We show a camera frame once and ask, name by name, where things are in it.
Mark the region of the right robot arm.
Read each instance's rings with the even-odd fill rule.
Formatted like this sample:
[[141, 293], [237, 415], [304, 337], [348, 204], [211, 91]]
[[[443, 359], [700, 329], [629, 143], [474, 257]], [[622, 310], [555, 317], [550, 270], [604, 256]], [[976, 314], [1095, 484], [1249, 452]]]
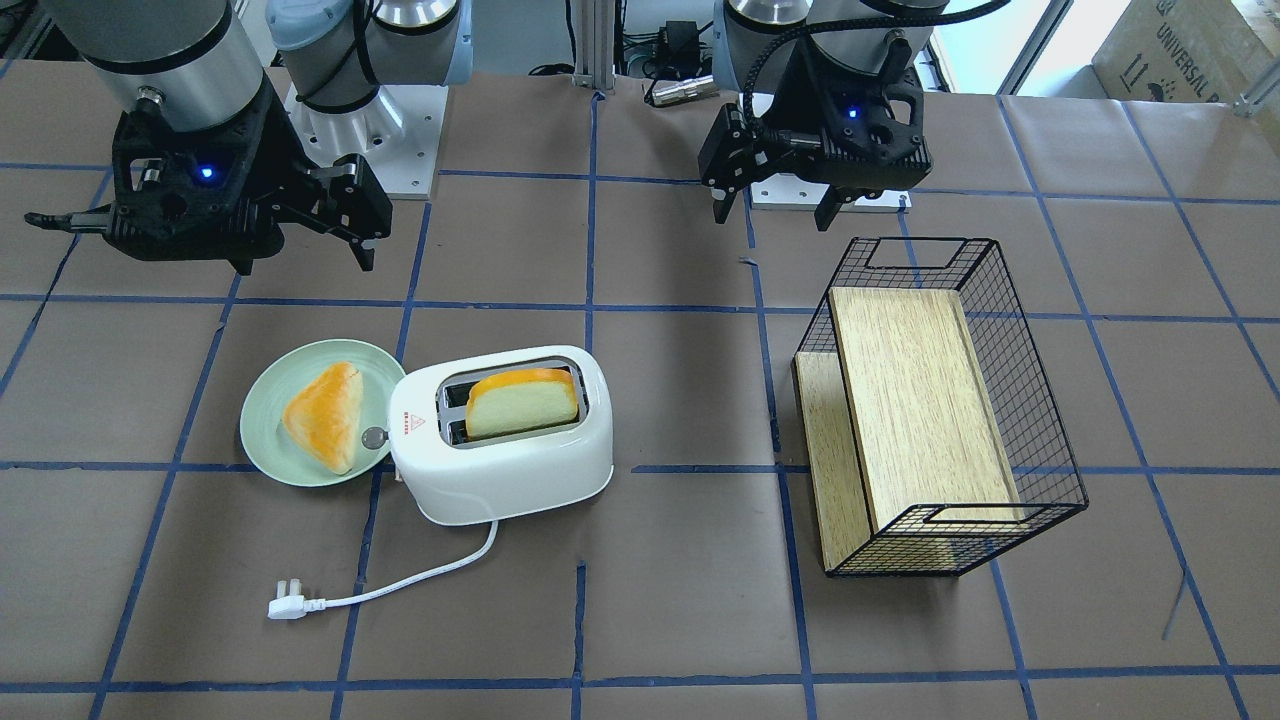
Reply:
[[270, 1], [282, 97], [229, 1], [49, 1], [122, 105], [114, 200], [26, 222], [147, 263], [280, 252], [283, 225], [346, 243], [370, 272], [393, 199], [425, 199], [448, 90], [474, 70], [468, 1]]

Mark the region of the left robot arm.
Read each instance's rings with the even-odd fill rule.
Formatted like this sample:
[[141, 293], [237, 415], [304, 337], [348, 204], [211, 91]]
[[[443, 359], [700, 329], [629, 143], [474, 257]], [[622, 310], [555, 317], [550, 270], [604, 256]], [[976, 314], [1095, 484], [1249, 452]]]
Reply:
[[943, 1], [722, 1], [712, 78], [736, 99], [698, 154], [716, 222], [781, 174], [823, 187], [819, 231], [860, 199], [923, 182], [932, 158], [914, 61], [947, 22]]

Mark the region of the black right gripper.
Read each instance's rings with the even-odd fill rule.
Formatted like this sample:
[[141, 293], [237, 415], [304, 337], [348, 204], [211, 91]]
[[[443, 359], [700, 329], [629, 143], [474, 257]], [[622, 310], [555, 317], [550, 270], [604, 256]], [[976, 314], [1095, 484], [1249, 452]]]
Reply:
[[390, 234], [393, 202], [361, 154], [329, 167], [306, 158], [273, 83], [210, 129], [182, 133], [163, 115], [166, 97], [136, 91], [113, 136], [114, 200], [60, 215], [29, 211], [46, 231], [95, 233], [141, 261], [225, 260], [247, 275], [276, 255], [282, 225], [343, 240], [362, 272]]

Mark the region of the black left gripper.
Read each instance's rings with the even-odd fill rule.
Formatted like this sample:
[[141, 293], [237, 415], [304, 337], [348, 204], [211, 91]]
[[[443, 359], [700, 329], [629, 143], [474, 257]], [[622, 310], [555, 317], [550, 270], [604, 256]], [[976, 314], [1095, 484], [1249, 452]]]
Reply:
[[716, 224], [737, 196], [774, 174], [828, 184], [815, 205], [827, 232], [846, 205], [886, 190], [910, 190], [932, 170], [923, 128], [923, 92], [908, 76], [910, 45], [883, 38], [870, 72], [850, 70], [815, 40], [795, 44], [758, 132], [745, 110], [724, 104], [698, 152]]

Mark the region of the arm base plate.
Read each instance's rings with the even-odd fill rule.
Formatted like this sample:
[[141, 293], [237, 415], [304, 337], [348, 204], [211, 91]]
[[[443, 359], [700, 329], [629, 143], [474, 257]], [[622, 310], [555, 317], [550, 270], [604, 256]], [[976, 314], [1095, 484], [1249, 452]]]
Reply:
[[357, 152], [389, 199], [428, 201], [448, 99], [444, 86], [383, 86], [366, 106], [326, 114], [305, 106], [289, 92], [285, 111], [312, 161], [330, 167]]
[[[791, 174], [772, 176], [751, 184], [751, 204], [755, 208], [780, 211], [808, 211], [813, 214], [826, 193], [827, 186], [810, 183]], [[878, 199], [861, 197], [841, 206], [841, 213], [908, 213], [913, 199], [908, 191], [886, 190]]]

